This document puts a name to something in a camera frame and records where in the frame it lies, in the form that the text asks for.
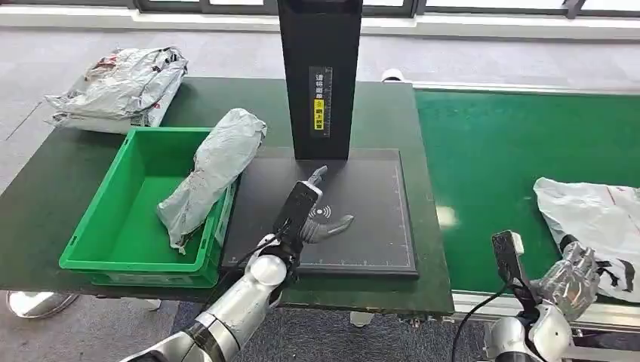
cable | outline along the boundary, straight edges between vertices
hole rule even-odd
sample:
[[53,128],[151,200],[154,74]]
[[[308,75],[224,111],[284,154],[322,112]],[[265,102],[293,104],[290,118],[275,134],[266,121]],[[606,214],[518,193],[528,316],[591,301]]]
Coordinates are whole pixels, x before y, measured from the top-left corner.
[[453,345],[453,348],[451,349],[451,362],[455,362],[456,361],[456,345],[458,343],[458,339],[460,338],[460,334],[462,333],[462,327],[464,327],[466,322],[469,320],[469,318],[471,317],[471,314],[476,313],[478,311],[478,309],[484,307],[485,305],[487,305],[492,300],[494,300],[497,297],[503,295],[503,293],[506,292],[507,288],[509,288],[510,286],[511,286],[511,283],[505,283],[503,285],[503,287],[500,290],[497,291],[497,293],[495,293],[493,296],[490,296],[487,299],[485,299],[484,302],[482,302],[482,303],[476,305],[475,307],[473,307],[473,309],[470,310],[469,313],[467,313],[464,316],[464,318],[460,322],[460,325],[458,325],[458,329],[456,330],[456,336],[454,337],[454,345]]

robotic hand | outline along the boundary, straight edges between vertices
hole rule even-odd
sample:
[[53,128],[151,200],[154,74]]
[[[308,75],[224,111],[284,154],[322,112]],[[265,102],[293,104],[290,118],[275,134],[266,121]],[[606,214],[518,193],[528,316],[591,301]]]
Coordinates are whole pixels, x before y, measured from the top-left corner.
[[225,362],[232,360],[274,308],[282,290],[296,280],[303,243],[319,242],[349,227],[352,216],[336,225],[309,223],[322,197],[315,187],[327,167],[298,181],[280,209],[272,233],[251,254],[245,274],[184,331],[122,362]]
[[570,322],[595,301],[600,277],[593,250],[569,244],[538,281],[526,278],[519,255],[520,235],[501,232],[492,238],[498,272],[523,307],[515,317],[496,322],[487,336],[488,357],[496,362],[556,362],[571,342]]

crumpled plastic bag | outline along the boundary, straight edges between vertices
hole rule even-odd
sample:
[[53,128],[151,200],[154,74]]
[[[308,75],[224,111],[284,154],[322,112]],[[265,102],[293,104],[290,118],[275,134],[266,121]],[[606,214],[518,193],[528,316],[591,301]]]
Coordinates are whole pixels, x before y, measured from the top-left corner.
[[188,61],[175,47],[116,49],[95,63],[69,91],[45,96],[57,112],[48,123],[109,133],[157,127]]
[[185,253],[187,236],[253,160],[265,136],[266,124],[240,108],[227,112],[211,130],[195,152],[193,172],[156,209],[172,248]]
[[574,241],[595,251],[598,292],[640,302],[640,189],[540,178],[538,207],[560,251]]

dark green table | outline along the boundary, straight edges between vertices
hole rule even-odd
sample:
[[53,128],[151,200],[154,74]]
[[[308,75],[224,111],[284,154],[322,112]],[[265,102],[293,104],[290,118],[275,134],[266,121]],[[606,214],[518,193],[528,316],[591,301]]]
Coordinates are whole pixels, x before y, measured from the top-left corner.
[[[242,107],[269,125],[266,146],[291,146],[284,81],[186,78],[163,126],[213,126]],[[0,289],[203,301],[208,290],[98,287],[57,261],[123,136],[55,130],[0,196]],[[410,84],[359,83],[352,147],[399,149],[421,278],[305,277],[287,305],[395,313],[454,312]]]

white object on floor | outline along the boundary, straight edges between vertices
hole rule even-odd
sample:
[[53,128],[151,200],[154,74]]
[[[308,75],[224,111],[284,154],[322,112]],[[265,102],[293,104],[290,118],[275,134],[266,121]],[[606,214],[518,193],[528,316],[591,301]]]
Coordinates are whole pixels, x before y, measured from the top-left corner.
[[160,305],[162,301],[160,299],[138,299],[138,298],[127,298],[133,305],[138,305],[141,308],[149,309],[149,311],[157,311],[160,309]]
[[380,81],[383,83],[386,83],[388,81],[390,82],[399,81],[402,83],[407,83],[407,79],[405,79],[405,76],[402,74],[402,72],[400,72],[399,69],[396,69],[396,68],[385,70],[382,73],[382,79]]
[[349,315],[349,321],[356,327],[369,325],[372,319],[374,319],[373,313],[365,313],[363,311],[352,311]]
[[7,292],[7,307],[20,318],[46,318],[73,303],[78,294],[52,292]]
[[553,239],[595,251],[601,273],[598,292],[640,302],[640,189],[539,178],[534,191]]

